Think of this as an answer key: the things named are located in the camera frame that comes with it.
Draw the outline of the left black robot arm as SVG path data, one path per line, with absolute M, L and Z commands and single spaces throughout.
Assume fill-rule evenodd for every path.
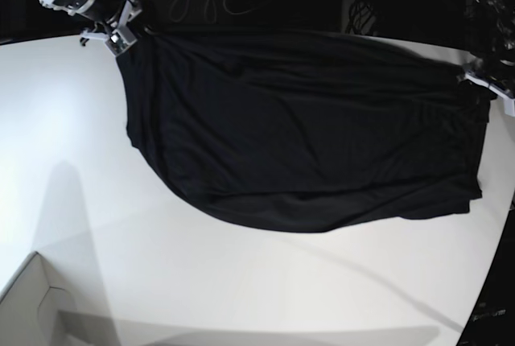
M 489 50 L 463 67 L 464 78 L 495 93 L 514 116 L 514 0 L 476 0 L 492 24 Z

